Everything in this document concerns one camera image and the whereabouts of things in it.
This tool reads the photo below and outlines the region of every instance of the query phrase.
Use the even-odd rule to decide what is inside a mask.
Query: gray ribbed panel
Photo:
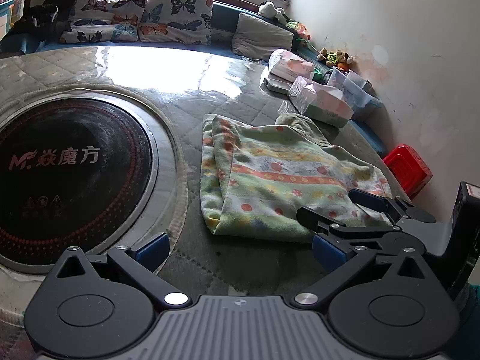
[[[189,309],[165,312],[145,340],[112,359],[371,360],[371,357],[342,346],[316,313],[291,309],[279,296],[204,295]],[[431,360],[447,358],[439,355]]]

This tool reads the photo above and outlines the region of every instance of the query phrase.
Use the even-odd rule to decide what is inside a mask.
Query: sofa backrest
[[[283,28],[283,29],[293,33],[292,51],[297,50],[298,41],[296,41],[296,39],[299,38],[299,35],[295,30],[292,30],[291,28],[285,27],[285,26],[283,26],[279,23],[274,23],[273,21],[271,21],[269,19],[266,19],[265,17],[261,17],[254,12],[247,11],[247,10],[241,9],[241,8],[237,8],[237,7],[234,7],[232,5],[219,3],[217,1],[214,1],[214,3],[213,3],[212,22],[211,22],[212,29],[234,34],[237,30],[237,23],[238,23],[238,20],[239,20],[239,15],[242,12],[246,13],[248,15],[258,17],[262,20],[267,21],[268,23],[274,24],[275,26],[278,26],[280,28]]]

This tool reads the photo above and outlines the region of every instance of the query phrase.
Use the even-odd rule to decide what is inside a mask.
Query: folded cloth
[[[389,224],[352,203],[352,188],[391,197],[378,168],[331,145],[308,117],[283,114],[263,127],[203,119],[200,199],[213,234],[311,242],[313,233],[296,220],[302,206],[347,226]]]

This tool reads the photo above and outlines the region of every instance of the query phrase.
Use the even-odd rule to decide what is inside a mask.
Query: pillow
[[[60,42],[136,42],[146,1],[77,0],[69,18],[71,31],[64,31]]]
[[[238,15],[237,30],[232,39],[232,51],[238,56],[268,61],[273,51],[291,51],[293,34],[255,16]]]
[[[138,35],[142,42],[210,44],[214,0],[147,0]]]

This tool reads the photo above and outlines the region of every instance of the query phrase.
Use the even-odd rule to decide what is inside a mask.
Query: label sticker
[[[480,199],[480,188],[474,185],[467,184],[466,189],[469,191],[469,195],[474,198]]]

